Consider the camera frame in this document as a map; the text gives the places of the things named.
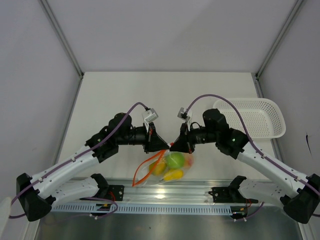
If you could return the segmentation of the orange pink peach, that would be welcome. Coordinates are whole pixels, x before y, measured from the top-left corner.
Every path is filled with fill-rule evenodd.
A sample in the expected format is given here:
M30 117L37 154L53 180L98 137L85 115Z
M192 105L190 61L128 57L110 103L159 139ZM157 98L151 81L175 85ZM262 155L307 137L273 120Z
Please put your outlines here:
M184 167L185 168L191 168L192 165L194 164L193 155L192 154L186 154L184 157L185 157Z

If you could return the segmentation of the green apple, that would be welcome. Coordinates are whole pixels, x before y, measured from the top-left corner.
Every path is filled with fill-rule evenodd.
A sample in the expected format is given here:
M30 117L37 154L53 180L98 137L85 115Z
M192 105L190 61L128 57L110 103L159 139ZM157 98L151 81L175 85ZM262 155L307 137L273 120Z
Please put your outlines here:
M180 169L185 164L185 157L180 152L171 152L165 157L165 161L170 169Z

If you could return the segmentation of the yellow green mango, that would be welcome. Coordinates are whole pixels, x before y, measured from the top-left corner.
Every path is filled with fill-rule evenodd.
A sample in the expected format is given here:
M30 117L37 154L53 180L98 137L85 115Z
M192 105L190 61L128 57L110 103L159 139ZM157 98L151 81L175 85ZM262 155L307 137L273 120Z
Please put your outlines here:
M159 162L156 164L156 162L149 165L148 169L149 172L151 172L154 176L160 176L163 174L163 172L166 170L167 164L165 162Z

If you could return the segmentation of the clear zip top bag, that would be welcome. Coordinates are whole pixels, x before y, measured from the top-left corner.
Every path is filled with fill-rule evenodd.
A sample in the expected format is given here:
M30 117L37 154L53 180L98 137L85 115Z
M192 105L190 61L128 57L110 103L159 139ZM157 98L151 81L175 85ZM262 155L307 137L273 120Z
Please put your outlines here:
M194 165L190 153L161 150L135 170L132 187L150 186L182 180Z

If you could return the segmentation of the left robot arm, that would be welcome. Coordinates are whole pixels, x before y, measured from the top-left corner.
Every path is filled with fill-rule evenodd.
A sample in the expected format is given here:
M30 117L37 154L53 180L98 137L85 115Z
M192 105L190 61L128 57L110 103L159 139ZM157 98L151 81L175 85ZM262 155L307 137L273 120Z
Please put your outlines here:
M117 154L120 146L142 146L145 153L167 150L169 145L156 131L154 120L158 114L155 110L146 110L142 118L143 125L134 127L129 114L118 113L67 160L32 176L27 173L19 175L16 179L16 198L27 220L39 220L59 204L73 200L105 199L109 184L101 174L95 173L80 183L69 184L68 181Z

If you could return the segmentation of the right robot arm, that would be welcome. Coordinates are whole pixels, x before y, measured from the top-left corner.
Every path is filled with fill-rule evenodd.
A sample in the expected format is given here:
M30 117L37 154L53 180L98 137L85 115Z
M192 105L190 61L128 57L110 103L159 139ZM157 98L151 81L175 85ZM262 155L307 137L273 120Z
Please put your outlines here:
M229 127L225 116L212 108L202 114L204 126L183 123L180 135L170 147L172 152L191 154L197 144L214 143L224 155L245 163L269 180L262 183L238 175L227 187L209 192L216 203L264 202L277 206L293 220L307 224L320 203L320 177L298 172L262 152L245 133Z

